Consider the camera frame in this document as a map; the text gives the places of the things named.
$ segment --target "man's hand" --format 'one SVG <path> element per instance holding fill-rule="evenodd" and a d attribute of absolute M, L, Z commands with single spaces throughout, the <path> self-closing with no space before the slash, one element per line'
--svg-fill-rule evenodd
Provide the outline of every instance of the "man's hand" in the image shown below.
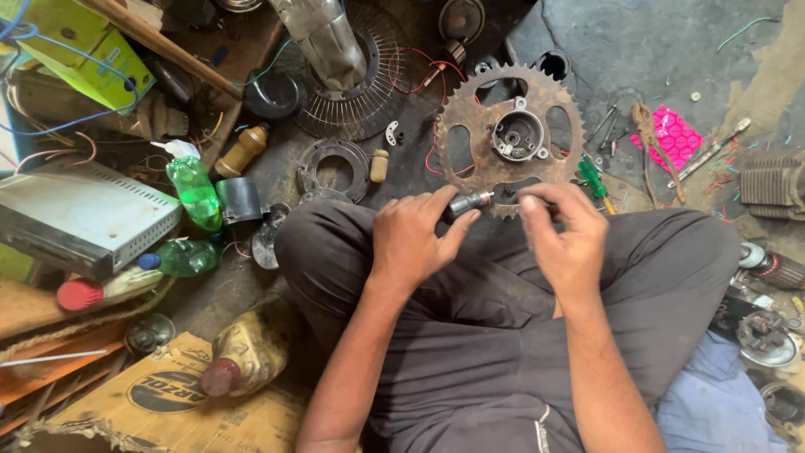
<path fill-rule="evenodd" d="M 609 230 L 607 219 L 573 184 L 532 185 L 520 190 L 518 199 L 528 243 L 557 299 L 597 295 Z M 556 233 L 551 217 L 564 224 L 564 232 Z"/>
<path fill-rule="evenodd" d="M 470 225 L 481 216 L 479 210 L 471 210 L 443 238 L 437 238 L 436 223 L 457 193 L 458 189 L 445 185 L 433 194 L 388 202 L 374 217 L 374 265 L 369 278 L 393 285 L 408 296 L 451 263 Z"/>

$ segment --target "arzol logo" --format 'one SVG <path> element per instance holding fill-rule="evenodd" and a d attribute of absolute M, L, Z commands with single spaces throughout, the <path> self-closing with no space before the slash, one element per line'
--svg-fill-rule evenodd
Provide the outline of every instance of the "arzol logo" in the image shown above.
<path fill-rule="evenodd" d="M 149 373 L 134 382 L 126 395 L 131 404 L 157 414 L 175 414 L 207 401 L 197 374 L 181 371 Z"/>

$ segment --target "red bottle cap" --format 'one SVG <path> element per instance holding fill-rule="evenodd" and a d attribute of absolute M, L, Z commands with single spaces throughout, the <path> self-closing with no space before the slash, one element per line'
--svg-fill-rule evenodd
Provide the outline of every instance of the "red bottle cap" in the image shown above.
<path fill-rule="evenodd" d="M 103 286 L 85 278 L 70 280 L 59 287 L 56 299 L 67 310 L 83 310 L 103 300 Z"/>
<path fill-rule="evenodd" d="M 241 368 L 232 359 L 215 359 L 201 374 L 201 388 L 210 397 L 219 397 L 236 390 Z"/>

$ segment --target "dirty floor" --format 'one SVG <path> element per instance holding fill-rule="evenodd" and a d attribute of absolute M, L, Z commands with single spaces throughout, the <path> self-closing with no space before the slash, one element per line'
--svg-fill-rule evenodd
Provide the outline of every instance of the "dirty floor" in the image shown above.
<path fill-rule="evenodd" d="M 442 45 L 436 18 L 443 4 L 396 0 L 384 2 L 383 7 L 401 23 L 412 46 L 436 56 Z M 506 61 L 500 43 L 509 30 L 522 62 L 533 62 L 554 48 L 564 51 L 572 74 L 563 84 L 579 104 L 587 135 L 612 104 L 625 112 L 617 120 L 618 129 L 632 127 L 631 104 L 641 101 L 652 110 L 665 105 L 677 111 L 706 141 L 723 135 L 741 118 L 750 117 L 753 125 L 740 136 L 740 147 L 729 153 L 736 157 L 733 167 L 738 171 L 747 156 L 766 152 L 768 143 L 772 150 L 786 148 L 791 152 L 805 145 L 805 132 L 797 128 L 805 123 L 805 27 L 801 26 L 805 23 L 805 0 L 539 0 L 533 6 L 525 1 L 487 0 L 484 4 L 484 35 L 468 46 L 468 60 L 491 53 Z M 762 17 L 782 21 L 756 23 L 716 54 L 725 39 Z M 420 80 L 425 64 L 412 60 L 413 78 Z M 456 75 L 449 73 L 448 94 L 457 86 Z M 698 102 L 690 99 L 694 92 L 700 93 Z M 379 208 L 392 198 L 433 191 L 444 184 L 441 175 L 424 165 L 432 143 L 431 121 L 441 95 L 441 84 L 434 83 L 408 97 L 398 119 L 398 131 L 405 133 L 406 142 L 391 152 L 387 181 L 373 185 L 361 205 Z M 600 132 L 587 145 L 594 156 L 602 135 Z M 789 135 L 791 141 L 786 146 Z M 376 136 L 359 145 L 371 153 L 379 148 L 380 139 Z M 264 202 L 295 206 L 299 199 L 297 157 L 314 141 L 291 122 L 274 129 L 267 150 L 247 172 L 257 181 Z M 753 143 L 758 145 L 749 148 Z M 641 152 L 628 136 L 620 140 L 615 157 L 605 153 L 602 158 L 604 182 L 616 209 L 650 209 L 644 193 Z M 431 166 L 438 165 L 435 160 L 432 158 Z M 336 171 L 333 179 L 344 184 L 343 174 L 339 175 Z M 740 173 L 732 175 L 734 182 L 705 194 L 713 175 L 706 168 L 694 173 L 683 183 L 686 207 L 724 211 L 744 237 L 768 236 L 772 247 L 805 260 L 805 247 L 798 239 L 803 237 L 805 226 L 749 216 L 740 202 L 733 201 Z M 651 178 L 660 201 L 671 205 L 675 195 L 666 187 L 670 180 L 667 172 L 653 165 Z M 482 247 L 486 238 L 514 234 L 518 228 L 518 220 L 485 216 L 473 227 L 466 246 Z M 173 317 L 180 331 L 211 340 L 241 312 L 281 295 L 283 290 L 278 272 L 265 271 L 230 249 L 215 272 L 177 283 L 162 310 Z"/>

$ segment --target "metal grill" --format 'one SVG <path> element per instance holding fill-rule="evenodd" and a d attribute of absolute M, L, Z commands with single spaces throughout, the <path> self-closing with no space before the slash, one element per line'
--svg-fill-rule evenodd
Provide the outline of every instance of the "metal grill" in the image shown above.
<path fill-rule="evenodd" d="M 347 18 L 367 61 L 365 80 L 347 91 L 329 91 L 321 84 L 296 43 L 288 44 L 275 63 L 277 73 L 299 77 L 308 91 L 308 104 L 296 124 L 318 138 L 363 140 L 384 131 L 403 111 L 411 89 L 402 28 L 384 10 L 347 2 Z"/>

